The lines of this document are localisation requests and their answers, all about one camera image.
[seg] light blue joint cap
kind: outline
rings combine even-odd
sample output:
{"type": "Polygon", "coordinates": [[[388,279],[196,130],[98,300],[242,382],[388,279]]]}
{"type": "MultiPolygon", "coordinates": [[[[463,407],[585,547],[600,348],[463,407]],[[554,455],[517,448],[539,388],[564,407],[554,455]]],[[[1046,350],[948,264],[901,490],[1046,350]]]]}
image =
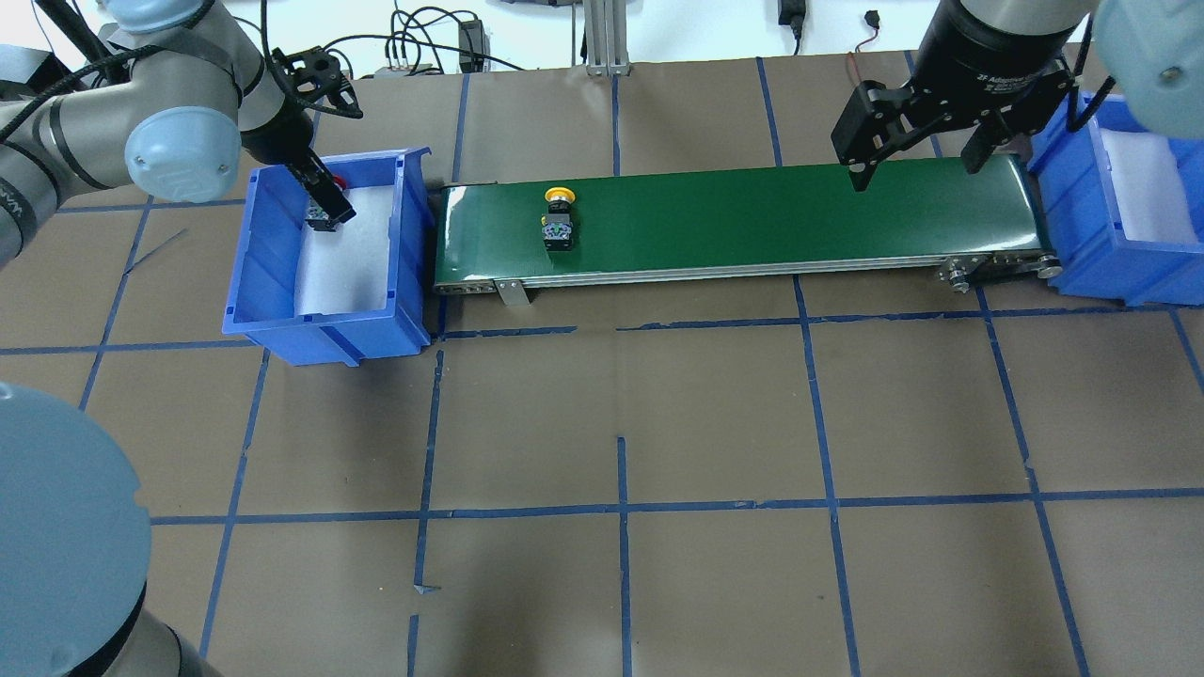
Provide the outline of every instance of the light blue joint cap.
{"type": "Polygon", "coordinates": [[[148,117],[125,141],[125,167],[155,198],[208,202],[238,176],[238,125],[203,106],[179,106],[148,117]]]}
{"type": "Polygon", "coordinates": [[[66,675],[120,629],[150,566],[137,488],[79,410],[0,383],[0,675],[66,675]]]}
{"type": "Polygon", "coordinates": [[[203,0],[108,0],[117,25],[131,34],[154,33],[184,23],[203,0]]]}

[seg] white wall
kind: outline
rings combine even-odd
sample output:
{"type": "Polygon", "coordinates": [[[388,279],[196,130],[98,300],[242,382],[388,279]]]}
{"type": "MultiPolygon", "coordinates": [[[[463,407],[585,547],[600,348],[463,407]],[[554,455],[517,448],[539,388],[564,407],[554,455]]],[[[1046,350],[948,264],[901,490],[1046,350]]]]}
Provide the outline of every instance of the white wall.
{"type": "MultiPolygon", "coordinates": [[[[96,0],[77,0],[93,29],[110,20],[96,0]]],[[[403,10],[431,4],[400,0],[403,10]]],[[[45,48],[29,0],[0,0],[4,22],[0,43],[45,48]]],[[[235,14],[259,23],[258,0],[225,0],[235,14]]],[[[494,55],[526,69],[563,67],[579,48],[583,18],[577,8],[509,5],[501,0],[456,0],[448,10],[473,10],[485,23],[494,55]]],[[[868,49],[911,49],[920,45],[937,0],[810,0],[803,53],[846,52],[869,36],[862,23],[867,10],[878,10],[883,34],[868,49]]],[[[393,0],[270,0],[272,46],[285,52],[321,45],[354,33],[388,33],[393,0]]],[[[628,51],[633,61],[736,59],[789,54],[793,37],[777,25],[778,0],[628,0],[628,51]]],[[[427,14],[435,17],[433,12],[427,14]]],[[[42,19],[55,51],[71,67],[83,65],[71,45],[42,19]]],[[[456,46],[455,25],[441,22],[429,29],[436,42],[456,46]]],[[[384,66],[382,41],[344,46],[356,73],[384,66]]],[[[455,55],[445,53],[449,70],[455,55]]]]}

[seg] blue plastic box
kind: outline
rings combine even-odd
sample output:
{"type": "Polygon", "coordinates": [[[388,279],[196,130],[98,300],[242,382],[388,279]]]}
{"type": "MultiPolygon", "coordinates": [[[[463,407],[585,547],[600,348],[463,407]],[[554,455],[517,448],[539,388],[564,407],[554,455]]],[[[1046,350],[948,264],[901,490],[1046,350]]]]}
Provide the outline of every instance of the blue plastic box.
{"type": "MultiPolygon", "coordinates": [[[[1084,96],[1080,111],[1088,99],[1084,96]]],[[[1123,299],[1131,306],[1147,301],[1204,304],[1204,245],[1125,237],[1100,128],[1147,131],[1122,96],[1109,96],[1078,134],[1067,133],[1063,107],[1045,131],[1033,137],[1029,169],[1040,182],[1050,241],[1064,266],[1050,283],[1063,294],[1123,299]]],[[[1192,226],[1204,240],[1204,141],[1169,141],[1187,192],[1192,226]]]]}
{"type": "Polygon", "coordinates": [[[394,187],[386,302],[367,312],[296,314],[309,198],[283,166],[253,171],[222,331],[244,335],[294,366],[337,361],[358,366],[365,358],[413,355],[429,346],[421,279],[424,242],[435,219],[423,184],[425,153],[430,148],[324,158],[350,188],[394,187]]]}

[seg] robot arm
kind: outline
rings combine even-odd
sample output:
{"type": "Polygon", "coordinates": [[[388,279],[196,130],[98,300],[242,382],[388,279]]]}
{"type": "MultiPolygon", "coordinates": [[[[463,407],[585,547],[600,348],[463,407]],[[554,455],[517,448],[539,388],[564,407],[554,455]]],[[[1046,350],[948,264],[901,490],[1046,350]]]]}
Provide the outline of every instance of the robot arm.
{"type": "Polygon", "coordinates": [[[854,189],[932,134],[976,126],[962,149],[974,173],[998,146],[1041,130],[1074,88],[1058,55],[1092,12],[1099,52],[1138,120],[1204,136],[1204,0],[940,0],[911,80],[897,89],[860,83],[832,130],[854,189]]]}
{"type": "MultiPolygon", "coordinates": [[[[171,200],[220,198],[237,177],[240,146],[265,164],[287,165],[331,220],[354,216],[309,149],[313,124],[303,107],[220,2],[110,0],[108,7],[120,27],[111,43],[163,49],[137,59],[128,83],[48,100],[2,141],[0,266],[73,195],[136,183],[171,200]]],[[[346,84],[337,60],[313,61],[305,76],[336,75],[346,84]]],[[[0,125],[25,105],[0,105],[0,125]]]]}

